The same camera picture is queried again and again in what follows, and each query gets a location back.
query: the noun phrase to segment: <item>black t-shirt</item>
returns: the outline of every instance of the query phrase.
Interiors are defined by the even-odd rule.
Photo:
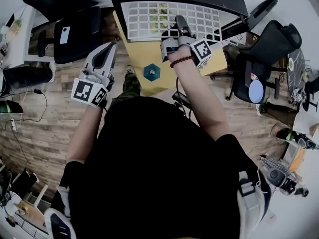
[[[243,170],[257,179],[235,136],[215,142],[174,105],[138,97],[109,109],[85,164],[68,163],[60,185],[80,239],[238,238]]]

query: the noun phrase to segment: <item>chair armrest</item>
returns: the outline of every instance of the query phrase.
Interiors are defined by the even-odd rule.
[[[278,0],[265,0],[253,9],[246,22],[249,29],[254,28],[275,7],[277,2]]]
[[[42,31],[39,34],[38,38],[38,56],[44,57],[45,56],[45,38],[46,38],[46,31]]]
[[[245,86],[247,88],[250,87],[252,69],[253,69],[253,63],[251,61],[247,60],[246,67],[245,67]]]

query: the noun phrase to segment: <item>camouflage pants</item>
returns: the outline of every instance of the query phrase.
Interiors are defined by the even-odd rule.
[[[114,98],[111,102],[111,106],[120,103],[126,99],[139,97],[141,93],[140,83],[134,73],[128,73],[125,75],[125,81],[123,83],[123,92]]]

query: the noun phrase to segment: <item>round table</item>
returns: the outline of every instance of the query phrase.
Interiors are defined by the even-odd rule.
[[[288,54],[287,82],[290,96],[293,95],[295,89],[305,87],[306,83],[303,81],[303,73],[305,70],[306,62],[301,49]]]

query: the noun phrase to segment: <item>white grid panel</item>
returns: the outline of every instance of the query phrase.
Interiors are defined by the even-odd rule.
[[[208,7],[163,1],[130,2],[128,11],[128,39],[179,37],[176,15],[182,15],[197,39],[221,42],[221,24],[218,10]]]

